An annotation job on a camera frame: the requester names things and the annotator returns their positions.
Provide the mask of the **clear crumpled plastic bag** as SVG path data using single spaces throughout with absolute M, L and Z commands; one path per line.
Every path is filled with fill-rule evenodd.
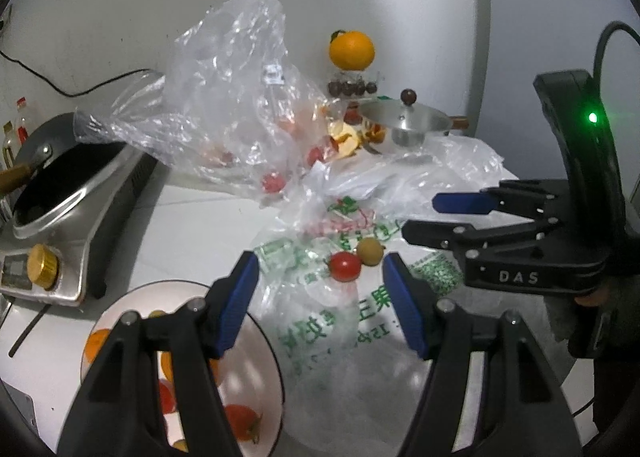
M 220 191 L 259 201 L 288 197 L 229 185 L 203 151 L 239 123 L 264 123 L 285 113 L 336 105 L 288 57 L 285 13 L 278 0 L 230 0 L 207 11 L 176 39 L 165 72 L 126 82 L 114 96 L 78 108 L 81 143 L 124 143 L 176 172 Z

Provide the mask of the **oil bottle yellow cap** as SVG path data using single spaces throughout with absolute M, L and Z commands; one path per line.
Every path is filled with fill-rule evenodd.
M 20 140 L 18 139 L 11 121 L 3 125 L 4 139 L 2 144 L 2 159 L 6 169 L 11 169 L 15 164 L 17 151 L 20 150 Z

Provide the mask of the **steel induction cooker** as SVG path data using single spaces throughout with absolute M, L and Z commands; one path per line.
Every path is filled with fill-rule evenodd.
M 63 307 L 102 298 L 114 248 L 155 165 L 149 154 L 124 144 L 39 220 L 20 226 L 13 214 L 1 231 L 1 292 Z

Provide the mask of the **black chopstick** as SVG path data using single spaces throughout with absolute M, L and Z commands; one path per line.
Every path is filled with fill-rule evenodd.
M 32 318 L 31 321 L 29 321 L 29 324 L 25 327 L 25 329 L 17 337 L 17 339 L 13 343 L 12 347 L 10 347 L 9 352 L 8 352 L 8 356 L 9 356 L 10 359 L 13 359 L 13 357 L 15 356 L 17 351 L 21 348 L 21 346 L 23 345 L 25 340 L 32 333 L 32 330 L 34 330 L 36 328 L 36 326 L 38 325 L 39 321 L 41 321 L 43 316 L 46 315 L 49 312 L 50 308 L 51 308 L 51 304 L 43 305 L 43 307 L 41 307 L 41 309 L 37 312 L 35 317 Z

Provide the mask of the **longan beside mandarin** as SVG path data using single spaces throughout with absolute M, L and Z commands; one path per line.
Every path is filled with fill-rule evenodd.
M 377 266 L 384 258 L 385 247 L 375 237 L 366 237 L 358 241 L 356 255 L 363 265 Z

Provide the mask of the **fruit scraps plate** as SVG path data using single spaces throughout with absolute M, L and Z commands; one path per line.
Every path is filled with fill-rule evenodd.
M 246 185 L 267 196 L 315 165 L 346 159 L 380 145 L 386 128 L 362 117 L 359 102 L 288 112 L 264 123 L 239 123 L 203 151 L 209 166 L 229 174 L 229 185 Z

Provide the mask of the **smartphone on counter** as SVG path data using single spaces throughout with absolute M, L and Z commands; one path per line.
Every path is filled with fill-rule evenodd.
M 6 391 L 8 391 L 9 397 L 11 397 L 17 410 L 28 423 L 29 428 L 32 429 L 32 432 L 35 433 L 35 435 L 38 435 L 39 431 L 36 420 L 35 405 L 32 398 L 23 391 L 12 387 L 9 383 L 5 382 L 4 386 L 6 387 Z

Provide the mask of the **sauce bottle red cap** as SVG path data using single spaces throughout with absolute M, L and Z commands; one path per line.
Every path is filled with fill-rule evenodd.
M 30 111 L 25 97 L 21 97 L 17 102 L 16 133 L 21 144 L 24 144 L 29 136 Z

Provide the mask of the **white round plate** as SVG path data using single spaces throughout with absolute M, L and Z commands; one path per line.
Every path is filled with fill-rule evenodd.
M 192 281 L 157 281 L 143 285 L 107 307 L 92 330 L 113 328 L 122 313 L 129 310 L 137 311 L 142 317 L 155 311 L 175 312 L 190 299 L 206 295 L 207 291 L 207 286 Z M 271 456 L 281 434 L 284 392 L 276 356 L 252 316 L 244 318 L 234 347 L 224 353 L 220 361 L 219 371 L 221 402 L 245 405 L 262 416 L 258 442 L 242 442 L 242 454 Z

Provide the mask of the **clear container of dark fruits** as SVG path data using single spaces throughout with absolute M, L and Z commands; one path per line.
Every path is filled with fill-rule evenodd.
M 378 94 L 381 80 L 375 71 L 337 70 L 329 77 L 326 91 L 333 98 L 370 98 Z

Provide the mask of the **large orange on container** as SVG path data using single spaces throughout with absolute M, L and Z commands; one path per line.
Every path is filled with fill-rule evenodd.
M 331 35 L 329 58 L 338 69 L 363 71 L 374 61 L 375 47 L 365 33 L 337 30 Z

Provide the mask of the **steel saucepan with lid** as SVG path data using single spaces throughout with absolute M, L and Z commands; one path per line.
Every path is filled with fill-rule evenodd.
M 412 88 L 402 90 L 398 99 L 379 97 L 362 102 L 358 108 L 363 123 L 379 125 L 390 132 L 392 143 L 402 148 L 416 148 L 428 136 L 466 131 L 469 119 L 449 114 L 418 102 Z

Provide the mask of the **red cherry tomato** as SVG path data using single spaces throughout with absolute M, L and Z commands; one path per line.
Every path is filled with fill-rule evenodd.
M 176 411 L 177 401 L 172 384 L 165 379 L 158 380 L 158 391 L 160 392 L 160 409 L 164 415 L 172 414 Z
M 333 279 L 340 283 L 350 283 L 356 281 L 361 273 L 361 260 L 352 252 L 336 252 L 329 258 L 328 267 Z
M 260 440 L 260 425 L 262 415 L 253 408 L 240 404 L 224 406 L 231 431 L 238 442 L 252 442 L 258 444 Z

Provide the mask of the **orange mandarin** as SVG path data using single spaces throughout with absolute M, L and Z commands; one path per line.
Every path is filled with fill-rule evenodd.
M 88 365 L 91 365 L 96 356 L 100 353 L 106 339 L 110 335 L 110 329 L 98 329 L 94 330 L 90 336 L 88 336 L 87 342 L 84 347 L 84 357 Z

